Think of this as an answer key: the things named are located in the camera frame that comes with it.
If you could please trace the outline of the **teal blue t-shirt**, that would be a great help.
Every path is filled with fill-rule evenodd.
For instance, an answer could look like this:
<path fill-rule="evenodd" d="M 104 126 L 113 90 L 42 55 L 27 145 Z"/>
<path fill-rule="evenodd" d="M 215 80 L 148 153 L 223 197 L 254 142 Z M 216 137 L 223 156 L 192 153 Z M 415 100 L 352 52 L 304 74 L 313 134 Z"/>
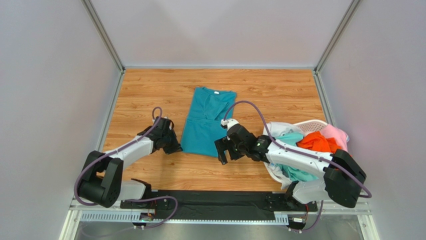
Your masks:
<path fill-rule="evenodd" d="M 234 91 L 195 88 L 180 141 L 184 153 L 218 157 L 215 141 L 227 132 L 221 120 L 236 98 Z"/>

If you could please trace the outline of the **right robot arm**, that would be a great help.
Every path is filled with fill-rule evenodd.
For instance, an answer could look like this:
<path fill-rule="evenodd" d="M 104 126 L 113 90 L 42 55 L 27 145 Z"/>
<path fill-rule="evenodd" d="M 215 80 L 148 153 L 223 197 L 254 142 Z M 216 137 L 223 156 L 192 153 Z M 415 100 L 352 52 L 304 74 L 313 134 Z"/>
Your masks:
<path fill-rule="evenodd" d="M 312 181 L 294 181 L 286 194 L 301 204 L 332 200 L 354 208 L 365 190 L 366 173 L 345 150 L 320 152 L 288 145 L 268 135 L 255 136 L 233 118 L 221 120 L 226 136 L 216 140 L 218 160 L 248 157 L 264 164 L 281 164 L 316 176 Z"/>

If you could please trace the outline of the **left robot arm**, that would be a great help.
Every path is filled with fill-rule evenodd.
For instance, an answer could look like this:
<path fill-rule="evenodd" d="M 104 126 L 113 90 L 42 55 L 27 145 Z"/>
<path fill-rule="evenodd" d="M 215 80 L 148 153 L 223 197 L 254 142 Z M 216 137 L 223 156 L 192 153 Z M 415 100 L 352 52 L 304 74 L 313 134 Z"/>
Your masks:
<path fill-rule="evenodd" d="M 116 202 L 142 200 L 150 184 L 138 180 L 123 180 L 124 170 L 159 150 L 167 155 L 182 151 L 174 131 L 174 123 L 156 117 L 152 126 L 138 133 L 131 141 L 107 151 L 92 151 L 74 185 L 74 196 L 85 206 L 110 208 Z"/>

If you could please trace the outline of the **white t-shirt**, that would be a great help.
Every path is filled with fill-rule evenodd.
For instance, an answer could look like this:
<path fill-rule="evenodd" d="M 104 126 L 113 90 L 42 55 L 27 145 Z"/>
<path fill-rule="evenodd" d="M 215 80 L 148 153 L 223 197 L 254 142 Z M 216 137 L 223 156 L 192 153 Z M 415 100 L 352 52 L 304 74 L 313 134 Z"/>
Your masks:
<path fill-rule="evenodd" d="M 296 143 L 305 137 L 305 133 L 299 127 L 290 123 L 269 122 L 267 123 L 267 128 L 263 129 L 264 135 L 267 135 L 267 129 L 276 140 L 280 140 L 290 146 L 296 146 Z M 288 174 L 279 164 L 264 163 L 264 166 L 271 178 L 280 183 L 281 190 L 284 190 L 292 183 Z"/>

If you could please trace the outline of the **orange t-shirt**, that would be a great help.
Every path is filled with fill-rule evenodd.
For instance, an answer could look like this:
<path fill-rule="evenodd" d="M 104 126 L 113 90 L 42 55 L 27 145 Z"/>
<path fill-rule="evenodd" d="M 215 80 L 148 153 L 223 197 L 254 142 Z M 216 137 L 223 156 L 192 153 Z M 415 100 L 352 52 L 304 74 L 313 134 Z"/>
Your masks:
<path fill-rule="evenodd" d="M 296 146 L 315 152 L 332 154 L 337 150 L 347 150 L 347 147 L 342 143 L 338 143 L 334 137 L 325 137 L 319 131 L 307 134 L 302 140 L 296 143 Z"/>

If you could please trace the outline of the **white laundry basket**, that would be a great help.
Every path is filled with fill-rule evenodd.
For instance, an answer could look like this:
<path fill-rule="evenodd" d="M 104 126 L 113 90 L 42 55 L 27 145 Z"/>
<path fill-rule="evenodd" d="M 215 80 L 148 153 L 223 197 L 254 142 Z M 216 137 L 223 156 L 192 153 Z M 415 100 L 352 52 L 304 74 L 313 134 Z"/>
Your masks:
<path fill-rule="evenodd" d="M 283 141 L 290 146 L 296 146 L 306 135 L 324 129 L 328 124 L 322 120 L 308 120 L 295 124 L 286 122 L 269 122 L 263 128 L 263 134 L 267 130 L 277 140 Z M 306 171 L 279 163 L 265 163 L 266 170 L 273 180 L 280 183 L 282 187 L 290 185 L 293 181 L 313 181 L 318 178 Z"/>

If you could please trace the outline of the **pink t-shirt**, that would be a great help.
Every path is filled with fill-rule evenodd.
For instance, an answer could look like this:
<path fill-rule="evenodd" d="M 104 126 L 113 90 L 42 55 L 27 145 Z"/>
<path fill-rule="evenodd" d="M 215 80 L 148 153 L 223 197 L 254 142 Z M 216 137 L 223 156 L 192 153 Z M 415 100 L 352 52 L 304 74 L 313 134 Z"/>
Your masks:
<path fill-rule="evenodd" d="M 348 142 L 350 137 L 345 131 L 333 126 L 332 124 L 327 124 L 319 132 L 327 139 L 334 139 L 341 149 L 348 151 Z"/>

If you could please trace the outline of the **aluminium frame rail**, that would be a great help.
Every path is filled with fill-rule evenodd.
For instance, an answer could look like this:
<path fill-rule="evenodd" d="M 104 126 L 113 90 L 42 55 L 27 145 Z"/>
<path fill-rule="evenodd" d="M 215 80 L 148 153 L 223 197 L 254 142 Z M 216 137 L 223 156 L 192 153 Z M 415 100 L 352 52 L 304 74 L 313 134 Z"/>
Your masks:
<path fill-rule="evenodd" d="M 365 201 L 348 208 L 331 200 L 300 203 L 284 192 L 150 190 L 142 200 L 118 200 L 108 208 L 73 200 L 60 239 L 72 240 L 83 221 L 131 223 L 133 228 L 157 223 L 277 225 L 301 234 L 328 215 L 355 215 L 364 239 L 379 238 Z"/>

